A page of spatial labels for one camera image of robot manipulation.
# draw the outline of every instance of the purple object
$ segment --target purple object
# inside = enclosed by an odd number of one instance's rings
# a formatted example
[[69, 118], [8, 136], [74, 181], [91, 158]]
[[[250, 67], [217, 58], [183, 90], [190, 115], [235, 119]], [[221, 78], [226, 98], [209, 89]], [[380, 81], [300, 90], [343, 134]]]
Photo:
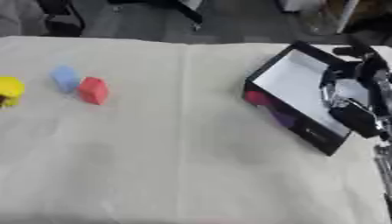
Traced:
[[269, 108], [269, 111], [271, 114], [286, 128], [291, 128], [294, 126], [294, 123], [296, 121], [296, 118], [290, 115], [286, 115], [283, 113], [280, 113], [273, 108]]

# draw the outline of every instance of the chair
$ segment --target chair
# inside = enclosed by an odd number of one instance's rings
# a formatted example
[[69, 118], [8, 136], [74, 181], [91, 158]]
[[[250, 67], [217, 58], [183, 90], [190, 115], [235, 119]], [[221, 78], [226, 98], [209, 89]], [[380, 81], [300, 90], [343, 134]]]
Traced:
[[193, 29], [197, 31], [203, 24], [203, 17], [195, 10], [192, 10], [185, 4], [181, 3], [180, 0], [108, 0], [109, 4], [113, 4], [115, 11], [118, 11], [118, 6], [122, 4], [151, 4], [155, 6], [172, 8], [179, 11], [187, 18], [193, 21]]
[[[45, 19], [46, 29], [44, 36], [51, 37], [80, 37], [86, 29], [86, 23], [81, 14], [75, 9], [72, 0], [37, 0], [43, 12], [48, 16]], [[56, 16], [74, 15], [78, 24], [69, 24], [53, 21]]]

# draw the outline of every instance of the foam cube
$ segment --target foam cube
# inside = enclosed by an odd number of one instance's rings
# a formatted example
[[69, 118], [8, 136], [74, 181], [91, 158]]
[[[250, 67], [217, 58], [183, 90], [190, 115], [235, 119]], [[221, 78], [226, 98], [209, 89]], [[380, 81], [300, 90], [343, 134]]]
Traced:
[[56, 82], [61, 92], [71, 93], [81, 83], [75, 70], [69, 66], [59, 66], [52, 71], [51, 76]]
[[105, 82], [94, 77], [87, 77], [78, 86], [80, 98], [85, 102], [102, 105], [108, 97], [108, 88]]

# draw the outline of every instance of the robotic arm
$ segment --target robotic arm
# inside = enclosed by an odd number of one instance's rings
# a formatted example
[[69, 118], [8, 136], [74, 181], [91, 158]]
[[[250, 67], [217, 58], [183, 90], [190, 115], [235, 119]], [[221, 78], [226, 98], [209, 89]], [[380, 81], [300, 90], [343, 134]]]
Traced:
[[[388, 63], [372, 47], [349, 38], [348, 47], [333, 52], [359, 60], [329, 66], [320, 82], [321, 100], [330, 115], [365, 138], [378, 136], [381, 144], [374, 147], [375, 159], [384, 182], [389, 214], [392, 214], [392, 74]], [[353, 79], [368, 91], [368, 105], [335, 91], [337, 80]]]

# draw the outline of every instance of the yellow object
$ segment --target yellow object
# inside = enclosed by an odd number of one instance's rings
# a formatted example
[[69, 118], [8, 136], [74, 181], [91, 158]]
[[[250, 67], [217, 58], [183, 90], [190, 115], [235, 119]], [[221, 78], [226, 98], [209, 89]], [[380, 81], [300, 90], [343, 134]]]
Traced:
[[19, 97], [25, 92], [25, 84], [15, 77], [0, 76], [0, 95], [5, 100], [0, 106], [14, 106], [18, 104]]

